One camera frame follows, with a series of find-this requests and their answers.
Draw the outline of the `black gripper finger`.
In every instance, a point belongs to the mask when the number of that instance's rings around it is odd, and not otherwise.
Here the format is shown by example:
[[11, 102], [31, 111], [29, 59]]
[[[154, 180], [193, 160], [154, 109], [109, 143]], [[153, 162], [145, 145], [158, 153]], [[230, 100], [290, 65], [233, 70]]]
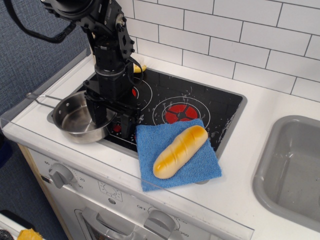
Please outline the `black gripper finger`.
[[92, 121], [97, 125], [104, 125], [107, 119], [107, 108], [100, 100], [95, 100], [90, 96], [86, 96], [86, 104]]
[[125, 112], [120, 117], [121, 125], [121, 137], [126, 139], [134, 131], [138, 123], [138, 113], [137, 112]]

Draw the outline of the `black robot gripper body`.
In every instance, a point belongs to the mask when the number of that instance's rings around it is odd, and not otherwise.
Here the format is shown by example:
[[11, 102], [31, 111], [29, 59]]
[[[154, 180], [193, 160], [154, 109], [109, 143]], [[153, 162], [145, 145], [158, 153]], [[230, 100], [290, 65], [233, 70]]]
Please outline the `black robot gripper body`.
[[131, 69], [120, 72], [99, 72], [83, 82], [86, 96], [101, 101], [106, 110], [118, 114], [137, 110], [137, 101], [132, 90], [141, 83], [141, 75], [135, 74]]

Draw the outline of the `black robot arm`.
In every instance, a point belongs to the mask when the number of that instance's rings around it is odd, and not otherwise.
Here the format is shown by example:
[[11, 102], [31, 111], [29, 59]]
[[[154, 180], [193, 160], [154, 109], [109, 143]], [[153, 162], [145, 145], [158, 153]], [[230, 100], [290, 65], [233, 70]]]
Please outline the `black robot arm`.
[[115, 0], [44, 0], [44, 7], [56, 17], [80, 26], [86, 33], [95, 57], [95, 77], [83, 82], [87, 107], [94, 123], [107, 118], [107, 110], [120, 116], [121, 136], [135, 128], [140, 108], [132, 99], [135, 78], [132, 58], [134, 41], [127, 30], [127, 19]]

